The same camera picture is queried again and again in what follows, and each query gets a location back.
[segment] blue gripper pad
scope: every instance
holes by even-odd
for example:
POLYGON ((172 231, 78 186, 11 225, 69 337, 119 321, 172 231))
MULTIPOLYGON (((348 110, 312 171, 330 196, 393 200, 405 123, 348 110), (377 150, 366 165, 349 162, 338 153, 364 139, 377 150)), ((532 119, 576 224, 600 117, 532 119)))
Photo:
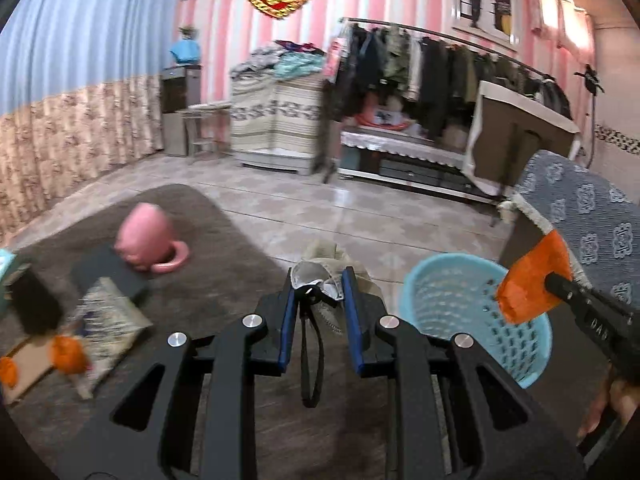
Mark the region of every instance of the blue gripper pad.
POLYGON ((342 272, 342 290, 344 291, 344 317, 347 324, 347 336, 349 338, 349 351, 351 362, 358 375, 364 370, 364 356, 362 354, 363 331, 358 319, 359 294, 358 283, 352 267, 347 267, 342 272))
POLYGON ((287 365, 291 359, 291 346, 293 345, 293 333, 296 326, 295 291, 289 288, 287 309, 282 320, 280 333, 280 355, 278 356, 278 368, 282 373, 287 371, 287 365))

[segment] window curtain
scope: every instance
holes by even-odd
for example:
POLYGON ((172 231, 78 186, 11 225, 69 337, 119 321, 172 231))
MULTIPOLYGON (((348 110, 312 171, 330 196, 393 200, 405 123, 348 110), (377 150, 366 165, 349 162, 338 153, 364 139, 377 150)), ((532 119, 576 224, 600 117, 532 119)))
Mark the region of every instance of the window curtain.
POLYGON ((0 32, 0 242, 161 147, 177 0, 20 0, 0 32))
POLYGON ((543 40, 558 43, 559 40, 559 1, 529 0, 531 28, 543 40))
POLYGON ((560 0, 560 41, 575 59, 585 62, 592 50, 592 38, 584 9, 575 7, 573 0, 560 0))

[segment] framed picture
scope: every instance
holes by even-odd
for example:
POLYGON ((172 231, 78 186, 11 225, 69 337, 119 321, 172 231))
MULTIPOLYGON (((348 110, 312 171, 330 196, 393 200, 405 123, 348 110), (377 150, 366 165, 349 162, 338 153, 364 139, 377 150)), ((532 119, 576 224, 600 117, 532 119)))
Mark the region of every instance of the framed picture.
POLYGON ((517 51, 520 0, 454 0, 452 27, 517 51))

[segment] metal rod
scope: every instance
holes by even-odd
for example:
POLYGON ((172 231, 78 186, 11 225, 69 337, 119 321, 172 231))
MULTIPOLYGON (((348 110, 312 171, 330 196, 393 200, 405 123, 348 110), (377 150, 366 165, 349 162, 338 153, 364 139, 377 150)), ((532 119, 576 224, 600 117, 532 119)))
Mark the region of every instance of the metal rod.
POLYGON ((546 74, 544 72, 540 72, 540 70, 536 70, 532 66, 526 65, 523 62, 518 61, 517 59, 514 59, 513 57, 505 56, 503 53, 498 52, 497 50, 494 50, 492 48, 487 48, 485 46, 478 45, 477 43, 473 43, 472 41, 461 40, 460 38, 456 38, 455 36, 450 36, 449 34, 443 34, 441 32, 435 32, 434 30, 428 30, 426 28, 420 28, 420 27, 412 27, 411 25, 402 25, 401 23, 381 22, 380 20, 365 20, 365 19, 360 19, 360 18, 340 18, 339 21, 340 22, 351 22, 351 23, 373 23, 374 25, 396 25, 396 26, 398 26, 400 28, 406 28, 407 30, 415 30, 417 32, 423 32, 425 34, 429 34, 430 36, 437 36, 439 38, 445 38, 446 40, 455 41, 457 43, 467 44, 467 45, 472 46, 474 48, 479 48, 480 50, 484 50, 485 52, 489 52, 490 54, 497 54, 500 57, 508 59, 509 61, 514 62, 515 64, 520 65, 523 68, 526 68, 530 72, 535 72, 539 76, 551 77, 549 74, 546 74))
POLYGON ((596 155, 596 96, 591 98, 591 155, 587 162, 587 170, 593 164, 593 157, 596 155))

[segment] hanging clothes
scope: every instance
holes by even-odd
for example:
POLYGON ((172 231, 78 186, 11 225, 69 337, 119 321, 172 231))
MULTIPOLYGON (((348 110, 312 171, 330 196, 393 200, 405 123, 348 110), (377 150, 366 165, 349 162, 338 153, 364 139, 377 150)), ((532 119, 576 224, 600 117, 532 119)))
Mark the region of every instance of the hanging clothes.
POLYGON ((513 63, 500 56, 495 63, 495 78, 496 83, 515 91, 516 89, 516 70, 513 67, 513 63))
POLYGON ((484 54, 484 56, 476 55, 474 65, 478 82, 488 81, 489 83, 495 83, 495 63, 490 54, 484 54))
POLYGON ((356 68, 356 82, 361 92, 375 90, 383 76, 383 63, 386 53, 377 30, 367 34, 367 38, 360 49, 358 66, 356 68))
POLYGON ((360 51, 367 39, 367 31, 354 25, 344 31, 348 40, 348 51, 340 60, 331 103, 334 121, 352 116, 362 109, 364 93, 358 90, 356 72, 360 62, 360 51))
POLYGON ((465 103, 475 103, 478 95, 478 78, 474 66, 474 54, 468 49, 463 49, 466 65, 465 103))
POLYGON ((420 98, 422 82, 422 48, 417 38, 411 38, 410 58, 409 88, 404 93, 404 98, 415 103, 420 98))
POLYGON ((406 91, 409 82, 409 37, 392 27, 386 35, 386 63, 383 77, 394 81, 400 92, 406 91))
POLYGON ((440 138, 447 119, 449 54, 443 41, 422 40, 422 86, 420 103, 425 105, 420 123, 431 139, 440 138))
POLYGON ((540 93, 543 105, 573 121, 569 99, 555 79, 551 77, 544 79, 540 85, 540 93))
POLYGON ((451 97, 464 99, 466 96, 466 55, 463 49, 466 47, 455 47, 450 51, 451 59, 451 97))

